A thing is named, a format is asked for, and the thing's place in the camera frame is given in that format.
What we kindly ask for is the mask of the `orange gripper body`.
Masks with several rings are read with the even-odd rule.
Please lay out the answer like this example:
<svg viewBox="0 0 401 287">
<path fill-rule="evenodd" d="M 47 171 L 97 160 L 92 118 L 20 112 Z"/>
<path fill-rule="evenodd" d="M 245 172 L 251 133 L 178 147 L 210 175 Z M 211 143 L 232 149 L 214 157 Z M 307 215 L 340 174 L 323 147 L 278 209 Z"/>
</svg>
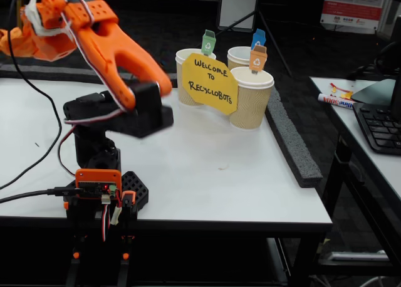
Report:
<svg viewBox="0 0 401 287">
<path fill-rule="evenodd" d="M 19 57 L 35 58 L 41 61 L 57 61 L 76 50 L 76 44 L 64 33 L 55 36 L 37 36 L 33 25 L 20 9 L 23 22 L 22 42 L 19 45 Z"/>
</svg>

